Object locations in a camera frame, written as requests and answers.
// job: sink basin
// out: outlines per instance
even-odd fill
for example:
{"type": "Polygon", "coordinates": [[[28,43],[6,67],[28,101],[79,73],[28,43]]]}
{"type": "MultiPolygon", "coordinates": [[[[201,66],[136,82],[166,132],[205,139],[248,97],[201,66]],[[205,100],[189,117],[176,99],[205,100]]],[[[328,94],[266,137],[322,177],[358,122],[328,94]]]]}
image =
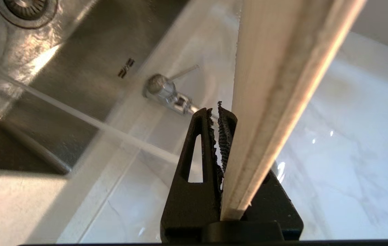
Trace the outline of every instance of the sink basin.
{"type": "MultiPolygon", "coordinates": [[[[53,19],[34,29],[0,14],[0,73],[105,121],[185,3],[58,0],[53,19]]],[[[67,174],[97,132],[0,79],[0,169],[67,174]]]]}

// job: sink drain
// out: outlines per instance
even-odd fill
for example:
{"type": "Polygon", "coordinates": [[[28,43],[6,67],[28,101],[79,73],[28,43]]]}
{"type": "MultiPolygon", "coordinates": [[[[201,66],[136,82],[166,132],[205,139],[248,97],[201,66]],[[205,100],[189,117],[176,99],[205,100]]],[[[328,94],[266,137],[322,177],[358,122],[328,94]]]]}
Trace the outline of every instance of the sink drain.
{"type": "Polygon", "coordinates": [[[0,0],[1,15],[22,28],[39,28],[56,14],[57,0],[0,0]]]}
{"type": "Polygon", "coordinates": [[[24,20],[37,20],[46,10],[47,0],[4,0],[7,8],[24,20]]]}

